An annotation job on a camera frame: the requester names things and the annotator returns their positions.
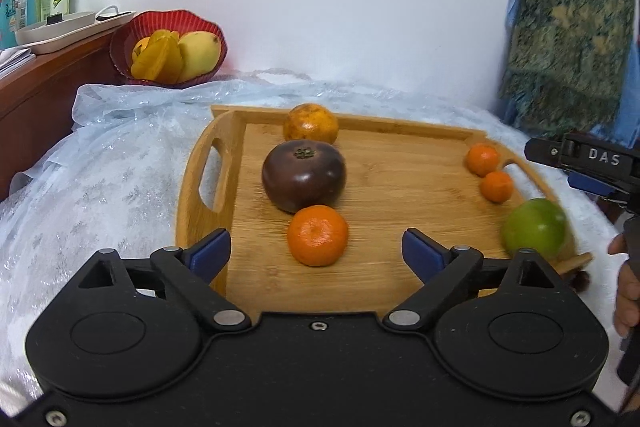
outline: wooden tray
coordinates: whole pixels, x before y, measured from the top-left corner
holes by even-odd
[[[286,110],[214,106],[188,160],[178,200],[176,240],[187,248],[217,227],[232,237],[231,259],[212,282],[252,319],[261,311],[385,314],[421,283],[402,261],[400,240],[415,227],[445,247],[471,245],[487,257],[506,257],[500,225],[522,203],[486,201],[479,178],[463,165],[468,147],[491,143],[503,165],[516,164],[545,197],[555,195],[525,160],[478,130],[385,118],[337,115],[335,146],[347,163],[347,184],[336,206],[350,224],[346,253],[330,267],[309,268],[289,254],[291,216],[268,200],[262,163],[283,142]],[[199,188],[215,147],[222,167],[212,209]],[[576,255],[573,235],[556,269],[564,273],[591,260]]]

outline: finger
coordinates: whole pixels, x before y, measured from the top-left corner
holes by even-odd
[[[637,411],[638,409],[640,409],[640,393],[634,395],[629,407],[626,408],[626,411]]]
[[[609,245],[609,255],[617,253],[626,253],[626,240],[623,234],[614,237]]]
[[[632,301],[640,299],[640,281],[628,263],[620,267],[620,272],[618,273],[618,293]]]
[[[629,326],[624,325],[624,324],[623,324],[622,322],[620,322],[617,318],[614,318],[614,319],[613,319],[613,325],[614,325],[614,327],[616,328],[617,333],[618,333],[621,337],[625,338],[625,337],[629,334],[629,331],[630,331]]]
[[[637,326],[638,322],[640,322],[638,304],[622,295],[618,295],[616,298],[616,318],[630,328]]]

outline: plastic sheet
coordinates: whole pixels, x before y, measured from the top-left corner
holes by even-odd
[[[421,93],[324,84],[281,71],[254,72],[185,90],[82,86],[76,129],[30,171],[0,204],[0,407],[14,414],[41,394],[24,354],[25,335],[69,277],[98,248],[146,257],[174,242],[175,206],[188,155],[210,121],[210,104],[293,107],[319,102],[336,112],[481,128],[515,152],[526,136],[487,111]],[[217,153],[201,191],[212,194]],[[538,167],[568,211],[581,251],[592,251],[585,302],[609,328],[612,356],[596,387],[612,407],[622,397],[613,369],[620,354],[611,315],[623,259],[606,255],[615,230],[562,172]],[[519,188],[530,185],[518,176]]]

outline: fruit bowl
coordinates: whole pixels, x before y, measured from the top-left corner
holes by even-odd
[[[144,37],[148,37],[156,30],[167,29],[177,31],[180,35],[194,31],[207,31],[216,34],[220,38],[222,51],[218,63],[209,73],[181,82],[180,84],[160,84],[148,80],[138,80],[131,76],[131,51],[136,42]],[[204,20],[188,10],[171,10],[167,12],[148,11],[137,15],[129,23],[118,28],[111,37],[109,55],[113,66],[125,78],[125,84],[139,86],[158,86],[173,89],[184,89],[185,87],[197,86],[209,82],[220,69],[226,57],[226,41],[222,34],[222,29],[217,24]]]

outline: blue cloth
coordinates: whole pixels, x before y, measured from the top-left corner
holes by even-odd
[[[507,28],[510,30],[518,15],[520,0],[509,0],[507,6]],[[516,101],[508,101],[502,116],[502,121],[519,128],[518,109]],[[629,46],[629,56],[626,62],[625,82],[620,98],[620,107],[616,119],[610,125],[596,125],[591,134],[603,140],[618,143],[627,148],[633,148],[640,138],[640,51],[638,44],[633,41]]]

